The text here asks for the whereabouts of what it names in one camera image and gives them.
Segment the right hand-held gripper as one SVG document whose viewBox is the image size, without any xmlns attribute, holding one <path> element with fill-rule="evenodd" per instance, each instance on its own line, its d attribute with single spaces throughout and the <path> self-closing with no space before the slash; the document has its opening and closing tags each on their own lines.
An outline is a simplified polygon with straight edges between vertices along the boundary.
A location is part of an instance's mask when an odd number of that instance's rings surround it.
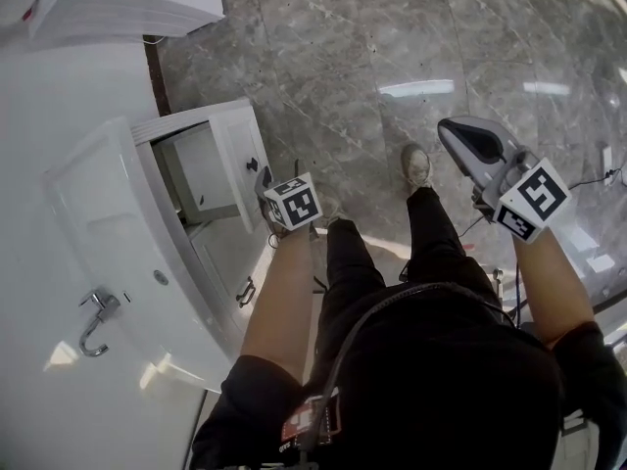
<svg viewBox="0 0 627 470">
<path fill-rule="evenodd" d="M 439 138 L 454 162 L 474 182 L 473 202 L 487 220 L 526 244 L 555 220 L 571 193 L 555 167 L 538 158 L 498 122 L 447 117 Z"/>
</svg>

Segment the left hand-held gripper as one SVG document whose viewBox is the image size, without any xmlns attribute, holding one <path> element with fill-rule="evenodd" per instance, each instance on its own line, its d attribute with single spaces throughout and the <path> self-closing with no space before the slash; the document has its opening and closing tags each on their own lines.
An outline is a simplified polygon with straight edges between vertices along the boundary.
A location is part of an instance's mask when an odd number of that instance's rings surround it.
<svg viewBox="0 0 627 470">
<path fill-rule="evenodd" d="M 260 204 L 266 203 L 271 220 L 294 231 L 322 217 L 322 209 L 309 172 L 270 188 L 272 174 L 266 165 L 255 184 Z"/>
</svg>

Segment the white drawer with black knob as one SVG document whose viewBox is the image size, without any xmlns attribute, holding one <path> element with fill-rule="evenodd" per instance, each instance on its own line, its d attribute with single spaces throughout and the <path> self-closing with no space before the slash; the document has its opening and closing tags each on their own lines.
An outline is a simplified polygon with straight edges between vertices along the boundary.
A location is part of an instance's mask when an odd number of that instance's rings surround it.
<svg viewBox="0 0 627 470">
<path fill-rule="evenodd" d="M 240 217 L 252 233 L 263 220 L 255 184 L 269 163 L 249 99 L 156 118 L 133 126 L 131 135 L 153 151 L 183 223 Z"/>
</svg>

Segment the person's left forearm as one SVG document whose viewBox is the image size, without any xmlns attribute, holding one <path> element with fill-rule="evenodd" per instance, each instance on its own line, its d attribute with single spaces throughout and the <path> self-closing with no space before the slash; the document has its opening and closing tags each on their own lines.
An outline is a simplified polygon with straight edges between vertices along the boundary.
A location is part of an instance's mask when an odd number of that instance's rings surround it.
<svg viewBox="0 0 627 470">
<path fill-rule="evenodd" d="M 312 323 L 313 284 L 310 232 L 303 227 L 278 243 L 241 353 L 267 360 L 302 381 Z"/>
</svg>

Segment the person's right forearm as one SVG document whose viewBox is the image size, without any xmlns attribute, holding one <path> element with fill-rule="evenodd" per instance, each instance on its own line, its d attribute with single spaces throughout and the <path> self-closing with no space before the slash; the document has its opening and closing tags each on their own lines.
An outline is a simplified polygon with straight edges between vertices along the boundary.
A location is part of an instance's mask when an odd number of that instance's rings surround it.
<svg viewBox="0 0 627 470">
<path fill-rule="evenodd" d="M 549 349 L 566 334 L 595 320 L 587 290 L 551 229 L 514 251 L 538 339 Z"/>
</svg>

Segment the person's right shoe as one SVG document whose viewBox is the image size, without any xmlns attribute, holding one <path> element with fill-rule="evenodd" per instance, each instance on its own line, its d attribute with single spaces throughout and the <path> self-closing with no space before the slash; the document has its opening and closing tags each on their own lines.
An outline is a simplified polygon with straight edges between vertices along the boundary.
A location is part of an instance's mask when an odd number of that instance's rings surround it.
<svg viewBox="0 0 627 470">
<path fill-rule="evenodd" d="M 403 148 L 401 168 L 411 194 L 420 188 L 432 187 L 432 164 L 418 144 L 409 143 Z"/>
</svg>

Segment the person's shoe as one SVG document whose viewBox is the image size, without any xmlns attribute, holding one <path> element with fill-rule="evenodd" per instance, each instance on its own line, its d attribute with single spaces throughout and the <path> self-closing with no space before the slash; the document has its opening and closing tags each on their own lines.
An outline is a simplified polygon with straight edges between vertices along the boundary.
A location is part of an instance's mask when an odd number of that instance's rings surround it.
<svg viewBox="0 0 627 470">
<path fill-rule="evenodd" d="M 401 168 L 411 194 L 420 188 L 432 187 L 432 164 L 418 144 L 409 143 L 403 148 Z"/>
<path fill-rule="evenodd" d="M 319 219 L 320 228 L 328 228 L 333 221 L 347 218 L 342 210 L 340 200 L 335 195 L 320 193 L 318 200 L 322 208 L 322 217 Z M 287 230 L 272 219 L 269 205 L 264 205 L 263 215 L 269 231 L 267 243 L 272 249 L 277 249 L 279 242 L 292 234 L 292 231 Z"/>
</svg>

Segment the person's left shoe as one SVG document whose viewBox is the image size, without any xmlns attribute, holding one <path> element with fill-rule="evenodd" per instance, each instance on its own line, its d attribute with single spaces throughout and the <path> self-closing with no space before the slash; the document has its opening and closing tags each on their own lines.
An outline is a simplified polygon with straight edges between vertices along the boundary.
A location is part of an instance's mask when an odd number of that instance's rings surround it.
<svg viewBox="0 0 627 470">
<path fill-rule="evenodd" d="M 328 228 L 333 221 L 347 218 L 342 210 L 340 200 L 335 195 L 320 193 L 318 200 L 322 208 L 322 217 L 319 219 L 320 228 Z M 277 249 L 279 242 L 292 234 L 292 231 L 287 230 L 272 219 L 269 205 L 264 205 L 263 215 L 269 231 L 267 243 L 272 249 Z"/>
</svg>

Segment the person's right leg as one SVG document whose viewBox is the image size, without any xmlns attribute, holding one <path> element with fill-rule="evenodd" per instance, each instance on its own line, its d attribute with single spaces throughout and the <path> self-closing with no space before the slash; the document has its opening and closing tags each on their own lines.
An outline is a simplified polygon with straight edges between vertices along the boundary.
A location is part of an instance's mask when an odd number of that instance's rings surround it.
<svg viewBox="0 0 627 470">
<path fill-rule="evenodd" d="M 411 256 L 408 280 L 415 283 L 455 283 L 501 307 L 484 269 L 468 256 L 431 187 L 417 188 L 407 200 Z"/>
</svg>

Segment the person's leg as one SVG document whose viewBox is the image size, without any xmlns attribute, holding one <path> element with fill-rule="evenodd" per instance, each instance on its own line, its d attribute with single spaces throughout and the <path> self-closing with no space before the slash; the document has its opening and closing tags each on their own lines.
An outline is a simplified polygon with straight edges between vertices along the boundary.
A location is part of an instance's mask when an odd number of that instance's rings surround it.
<svg viewBox="0 0 627 470">
<path fill-rule="evenodd" d="M 386 288 L 361 234 L 349 219 L 335 219 L 328 225 L 326 261 L 329 287 L 322 310 L 327 314 L 338 313 Z"/>
<path fill-rule="evenodd" d="M 411 256 L 408 280 L 415 283 L 455 283 L 501 307 L 484 269 L 468 256 L 431 187 L 417 188 L 407 200 Z"/>
</svg>

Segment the person's left leg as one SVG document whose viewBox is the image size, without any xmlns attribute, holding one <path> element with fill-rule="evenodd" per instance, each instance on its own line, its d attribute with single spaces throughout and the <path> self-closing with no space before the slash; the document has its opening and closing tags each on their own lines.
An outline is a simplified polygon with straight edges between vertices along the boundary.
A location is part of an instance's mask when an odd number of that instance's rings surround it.
<svg viewBox="0 0 627 470">
<path fill-rule="evenodd" d="M 328 225 L 326 261 L 329 287 L 322 310 L 327 314 L 338 313 L 386 288 L 361 234 L 349 219 L 335 219 Z"/>
</svg>

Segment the white vanity cabinet with sink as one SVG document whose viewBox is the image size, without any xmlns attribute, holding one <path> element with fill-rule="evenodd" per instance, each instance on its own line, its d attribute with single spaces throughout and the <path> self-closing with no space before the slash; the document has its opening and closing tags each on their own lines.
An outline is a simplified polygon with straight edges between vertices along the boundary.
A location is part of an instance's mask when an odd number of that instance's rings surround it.
<svg viewBox="0 0 627 470">
<path fill-rule="evenodd" d="M 264 284 L 267 226 L 263 218 L 248 233 L 240 217 L 183 223 L 153 151 L 135 144 L 133 126 L 123 117 L 103 123 L 45 175 L 53 212 L 91 291 L 102 286 L 121 302 L 87 345 L 107 344 L 101 356 L 110 352 L 103 325 L 116 324 L 155 372 L 217 391 Z M 235 296 L 248 276 L 257 292 L 240 308 Z"/>
</svg>

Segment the chrome faucet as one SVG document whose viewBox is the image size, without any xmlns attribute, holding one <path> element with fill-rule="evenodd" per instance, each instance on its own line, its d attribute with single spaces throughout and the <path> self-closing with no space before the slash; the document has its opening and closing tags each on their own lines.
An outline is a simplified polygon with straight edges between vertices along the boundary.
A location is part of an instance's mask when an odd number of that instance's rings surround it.
<svg viewBox="0 0 627 470">
<path fill-rule="evenodd" d="M 102 344 L 96 348 L 90 348 L 87 345 L 87 341 L 100 324 L 103 324 L 112 318 L 112 316 L 121 307 L 121 302 L 107 289 L 100 286 L 88 293 L 79 305 L 84 306 L 86 303 L 93 303 L 96 307 L 96 312 L 89 319 L 86 324 L 86 328 L 81 333 L 78 346 L 84 356 L 99 357 L 109 350 L 108 345 Z"/>
</svg>

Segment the white water dispenser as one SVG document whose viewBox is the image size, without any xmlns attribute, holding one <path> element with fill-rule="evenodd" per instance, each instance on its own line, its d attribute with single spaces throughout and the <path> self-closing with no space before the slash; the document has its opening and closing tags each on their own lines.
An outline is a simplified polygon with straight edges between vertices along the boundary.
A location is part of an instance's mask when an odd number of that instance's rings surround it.
<svg viewBox="0 0 627 470">
<path fill-rule="evenodd" d="M 222 0 L 37 0 L 28 22 L 35 40 L 183 37 L 224 18 Z"/>
</svg>

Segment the red black chest box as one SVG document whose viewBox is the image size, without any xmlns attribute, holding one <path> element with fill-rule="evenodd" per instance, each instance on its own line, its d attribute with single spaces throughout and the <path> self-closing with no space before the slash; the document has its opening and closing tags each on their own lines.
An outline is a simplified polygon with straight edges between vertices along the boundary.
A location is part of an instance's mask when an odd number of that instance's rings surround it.
<svg viewBox="0 0 627 470">
<path fill-rule="evenodd" d="M 322 395 L 308 397 L 284 422 L 281 428 L 281 453 L 300 449 L 321 407 Z M 328 446 L 342 431 L 339 390 L 335 388 L 319 424 L 319 446 Z"/>
</svg>

